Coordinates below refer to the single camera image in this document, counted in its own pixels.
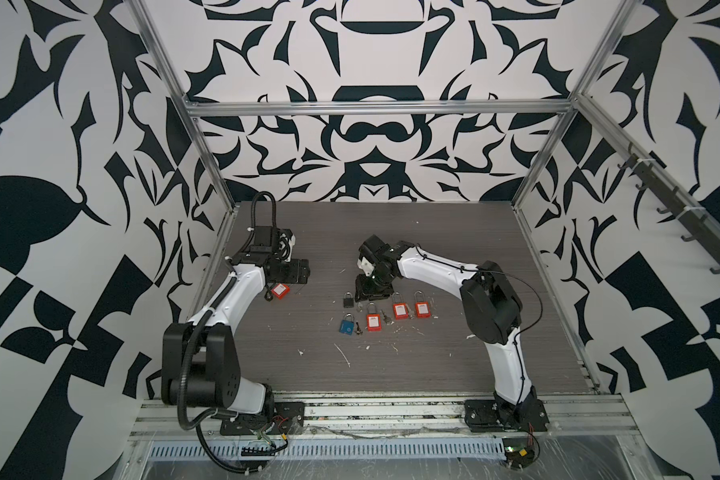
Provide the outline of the blue padlock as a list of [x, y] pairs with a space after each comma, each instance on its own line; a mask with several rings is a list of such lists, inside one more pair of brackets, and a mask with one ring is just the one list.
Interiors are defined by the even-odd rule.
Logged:
[[354, 318], [354, 315], [351, 313], [347, 313], [341, 320], [339, 324], [339, 332], [352, 336], [355, 334], [356, 331], [356, 320]]

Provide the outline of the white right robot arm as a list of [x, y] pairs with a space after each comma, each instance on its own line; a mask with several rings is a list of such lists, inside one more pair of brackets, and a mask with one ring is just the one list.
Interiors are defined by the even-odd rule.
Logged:
[[527, 426], [540, 403], [522, 352], [522, 302], [497, 263], [461, 263], [418, 244], [390, 245], [372, 235], [359, 247], [357, 265], [358, 301], [392, 297], [396, 279], [420, 281], [459, 299], [467, 326], [489, 355], [494, 421], [507, 429]]

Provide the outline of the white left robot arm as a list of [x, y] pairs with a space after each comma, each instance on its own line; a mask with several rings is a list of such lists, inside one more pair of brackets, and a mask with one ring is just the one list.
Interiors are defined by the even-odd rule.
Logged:
[[309, 261], [292, 257], [295, 244], [289, 229], [254, 227], [241, 249], [225, 259], [229, 273], [210, 300], [186, 322], [166, 329], [161, 400], [177, 408], [183, 424], [190, 423], [191, 407], [212, 414], [266, 410], [267, 387], [242, 376], [235, 332], [260, 293], [278, 296], [308, 282]]

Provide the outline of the small black padlock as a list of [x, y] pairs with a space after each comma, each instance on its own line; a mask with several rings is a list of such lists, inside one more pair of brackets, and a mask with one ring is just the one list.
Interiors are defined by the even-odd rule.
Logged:
[[355, 305], [354, 294], [352, 292], [346, 292], [342, 299], [343, 307], [345, 309], [351, 309]]

